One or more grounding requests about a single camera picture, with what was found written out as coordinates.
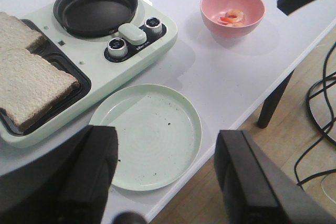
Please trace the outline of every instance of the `silver knob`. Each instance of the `silver knob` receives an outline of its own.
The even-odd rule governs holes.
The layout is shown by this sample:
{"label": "silver knob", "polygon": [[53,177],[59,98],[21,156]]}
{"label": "silver knob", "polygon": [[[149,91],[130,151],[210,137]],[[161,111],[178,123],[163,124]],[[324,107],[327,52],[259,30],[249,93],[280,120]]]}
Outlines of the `silver knob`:
{"label": "silver knob", "polygon": [[151,35],[159,35],[162,33],[162,22],[160,19],[151,17],[145,21],[145,27]]}
{"label": "silver knob", "polygon": [[122,38],[111,39],[107,45],[107,50],[109,55],[114,58],[123,58],[128,53],[126,41]]}

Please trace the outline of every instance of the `black cable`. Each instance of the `black cable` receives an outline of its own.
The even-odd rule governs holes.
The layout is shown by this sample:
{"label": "black cable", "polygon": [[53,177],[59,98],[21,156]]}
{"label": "black cable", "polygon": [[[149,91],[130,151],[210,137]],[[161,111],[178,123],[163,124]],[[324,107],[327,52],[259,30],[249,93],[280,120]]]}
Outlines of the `black cable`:
{"label": "black cable", "polygon": [[[324,60],[324,63],[323,63],[323,73],[322,73],[322,80],[321,81],[318,81],[316,82],[308,91],[307,93],[307,97],[306,97],[306,104],[307,104],[307,109],[308,109],[308,112],[309,112],[309,115],[311,117],[311,119],[314,121],[316,127],[318,128],[318,130],[320,131],[320,133],[322,134],[322,136],[317,140],[315,141],[309,148],[307,148],[302,154],[301,156],[298,158],[298,160],[296,161],[295,165],[294,165],[294,174],[295,174],[295,177],[296,177],[296,180],[297,180],[297,185],[301,187],[301,189],[303,190],[303,187],[302,185],[308,181],[310,181],[311,179],[313,178],[316,178],[316,177],[319,177],[319,176],[322,176],[322,175],[327,175],[327,174],[330,174],[330,173],[335,173],[336,172],[336,169],[332,169],[332,170],[327,170],[327,171],[324,171],[324,172],[320,172],[320,173],[316,173],[316,174],[313,174],[303,180],[300,180],[299,176],[298,176],[298,173],[297,173],[297,167],[300,163],[300,161],[307,155],[307,153],[309,153],[316,145],[318,145],[324,138],[327,138],[328,140],[330,140],[331,143],[335,144],[336,145],[336,141],[334,139],[332,139],[328,133],[332,130],[333,126],[334,126],[334,123],[335,123],[335,116],[334,116],[334,111],[333,111],[333,108],[330,104],[330,101],[329,101],[329,98],[328,98],[328,94],[327,94],[327,89],[331,86],[333,86],[335,82],[327,85],[327,81],[330,81],[330,80],[334,80],[336,79],[334,77],[334,75],[336,74],[336,72],[330,74],[327,76],[327,65],[328,65],[328,60],[332,54],[332,52],[335,50],[335,47],[336,47],[336,41],[335,43],[333,44],[333,46],[330,48],[329,52],[327,53],[327,56],[325,57],[325,60]],[[328,109],[329,109],[329,112],[330,112],[330,117],[331,117],[331,121],[325,126],[325,127],[320,127],[319,124],[317,123],[317,121],[315,120],[312,112],[311,112],[311,108],[310,108],[310,103],[309,101],[314,98],[315,96],[317,96],[317,93],[315,94],[311,94],[312,91],[315,89],[315,87],[317,87],[318,85],[322,84],[323,85],[323,88],[322,90],[318,91],[317,93],[320,94],[321,92],[323,92],[323,95],[324,95],[324,99],[325,99],[325,102],[328,106]]]}

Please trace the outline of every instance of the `green plate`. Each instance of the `green plate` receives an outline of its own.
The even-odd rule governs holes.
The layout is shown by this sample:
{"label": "green plate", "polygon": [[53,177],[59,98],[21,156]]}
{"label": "green plate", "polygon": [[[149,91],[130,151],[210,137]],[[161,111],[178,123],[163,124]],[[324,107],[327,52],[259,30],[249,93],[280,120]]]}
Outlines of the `green plate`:
{"label": "green plate", "polygon": [[91,125],[114,126],[119,162],[112,184],[158,189],[190,167],[202,141],[200,117],[177,91],[154,84],[124,88],[97,108]]}

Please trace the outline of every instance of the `frying pan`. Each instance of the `frying pan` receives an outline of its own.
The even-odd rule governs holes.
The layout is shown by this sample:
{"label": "frying pan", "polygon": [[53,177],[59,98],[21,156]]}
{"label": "frying pan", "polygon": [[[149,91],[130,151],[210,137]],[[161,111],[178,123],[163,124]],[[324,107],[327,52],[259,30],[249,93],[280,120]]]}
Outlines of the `frying pan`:
{"label": "frying pan", "polygon": [[103,37],[129,23],[138,0],[56,0],[54,16],[70,34]]}

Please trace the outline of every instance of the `white bread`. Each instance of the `white bread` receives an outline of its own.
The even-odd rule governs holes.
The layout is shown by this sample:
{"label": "white bread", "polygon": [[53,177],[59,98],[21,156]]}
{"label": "white bread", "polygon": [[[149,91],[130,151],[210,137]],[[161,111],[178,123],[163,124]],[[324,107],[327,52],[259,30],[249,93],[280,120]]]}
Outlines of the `white bread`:
{"label": "white bread", "polygon": [[0,108],[21,131],[41,118],[79,83],[26,49],[0,51]]}
{"label": "white bread", "polygon": [[33,52],[45,40],[41,33],[30,29],[18,18],[0,12],[0,52],[15,48]]}

